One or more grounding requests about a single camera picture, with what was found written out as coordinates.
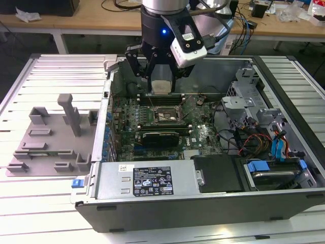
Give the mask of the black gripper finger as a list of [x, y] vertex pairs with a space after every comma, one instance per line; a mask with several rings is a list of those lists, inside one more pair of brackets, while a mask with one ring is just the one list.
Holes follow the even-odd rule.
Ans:
[[178, 67], [177, 62], [170, 51], [166, 54], [166, 61], [172, 72], [171, 91], [174, 92], [176, 88], [176, 80], [182, 77], [188, 77], [191, 74], [194, 65], [186, 68]]
[[[147, 60], [146, 66], [142, 66], [138, 61], [139, 54], [144, 55]], [[126, 49], [125, 57], [137, 77], [142, 77], [147, 80], [148, 91], [152, 91], [151, 75], [157, 64], [158, 52], [157, 48], [151, 45], [136, 45], [129, 46]]]

